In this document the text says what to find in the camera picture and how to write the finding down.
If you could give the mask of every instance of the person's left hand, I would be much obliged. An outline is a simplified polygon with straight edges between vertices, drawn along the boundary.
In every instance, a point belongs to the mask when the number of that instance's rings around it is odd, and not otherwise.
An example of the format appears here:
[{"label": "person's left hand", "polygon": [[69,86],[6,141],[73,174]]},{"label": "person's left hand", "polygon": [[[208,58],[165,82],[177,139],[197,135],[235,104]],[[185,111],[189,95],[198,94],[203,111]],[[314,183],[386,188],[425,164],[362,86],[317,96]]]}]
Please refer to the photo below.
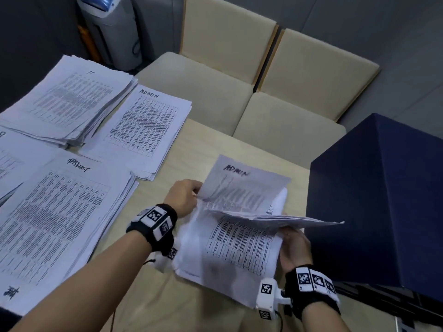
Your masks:
[{"label": "person's left hand", "polygon": [[163,202],[177,212],[178,218],[183,218],[197,206],[197,193],[202,184],[202,182],[192,179],[176,181]]}]

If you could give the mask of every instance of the dark blue box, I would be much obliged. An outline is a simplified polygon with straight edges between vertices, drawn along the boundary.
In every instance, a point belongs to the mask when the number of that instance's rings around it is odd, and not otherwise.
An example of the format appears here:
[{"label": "dark blue box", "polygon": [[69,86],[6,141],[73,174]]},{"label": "dark blue box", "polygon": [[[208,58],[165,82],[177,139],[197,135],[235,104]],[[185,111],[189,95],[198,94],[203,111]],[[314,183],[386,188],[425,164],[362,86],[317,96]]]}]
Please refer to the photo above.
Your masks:
[{"label": "dark blue box", "polygon": [[314,264],[443,301],[443,140],[372,114],[311,163]]}]

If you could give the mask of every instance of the document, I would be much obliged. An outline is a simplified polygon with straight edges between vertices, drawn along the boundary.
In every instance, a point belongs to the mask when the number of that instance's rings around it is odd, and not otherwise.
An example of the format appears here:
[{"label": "document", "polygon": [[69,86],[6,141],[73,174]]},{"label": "document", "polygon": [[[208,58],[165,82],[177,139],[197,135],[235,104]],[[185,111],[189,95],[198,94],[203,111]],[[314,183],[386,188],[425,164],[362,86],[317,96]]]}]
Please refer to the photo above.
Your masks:
[{"label": "document", "polygon": [[0,202],[61,150],[0,127]]},{"label": "document", "polygon": [[61,151],[23,183],[0,208],[0,291],[11,293],[0,306],[26,314],[84,265],[131,182],[129,170]]},{"label": "document", "polygon": [[290,179],[219,156],[176,236],[175,273],[248,307],[274,277],[283,226],[335,223],[282,216]]},{"label": "document", "polygon": [[123,99],[133,79],[92,61],[63,56],[40,83],[0,114],[0,125],[66,144],[104,119],[103,112]]},{"label": "document", "polygon": [[118,162],[137,177],[150,179],[190,110],[190,101],[138,85],[80,153],[96,161]]}]

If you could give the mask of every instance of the chair seat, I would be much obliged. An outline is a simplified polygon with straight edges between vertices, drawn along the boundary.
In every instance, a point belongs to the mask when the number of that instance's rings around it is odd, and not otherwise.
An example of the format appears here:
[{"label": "chair seat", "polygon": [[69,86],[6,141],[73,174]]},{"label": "chair seat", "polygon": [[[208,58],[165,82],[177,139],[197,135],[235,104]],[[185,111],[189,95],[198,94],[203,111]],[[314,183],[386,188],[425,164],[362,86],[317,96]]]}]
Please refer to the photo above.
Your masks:
[{"label": "chair seat", "polygon": [[334,121],[257,92],[234,137],[309,169],[311,162],[344,134],[345,128]]},{"label": "chair seat", "polygon": [[144,86],[192,101],[189,118],[230,136],[252,95],[252,85],[172,52],[136,77]]}]

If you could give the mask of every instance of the person's left forearm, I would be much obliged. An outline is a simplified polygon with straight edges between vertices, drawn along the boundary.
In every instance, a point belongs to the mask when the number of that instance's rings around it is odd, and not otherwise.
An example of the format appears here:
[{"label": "person's left forearm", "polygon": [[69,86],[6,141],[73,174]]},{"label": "person's left forearm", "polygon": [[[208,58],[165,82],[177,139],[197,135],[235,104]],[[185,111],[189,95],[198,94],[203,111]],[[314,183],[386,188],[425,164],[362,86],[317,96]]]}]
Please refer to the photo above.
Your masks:
[{"label": "person's left forearm", "polygon": [[12,332],[100,331],[151,250],[139,232],[125,234],[43,299]]}]

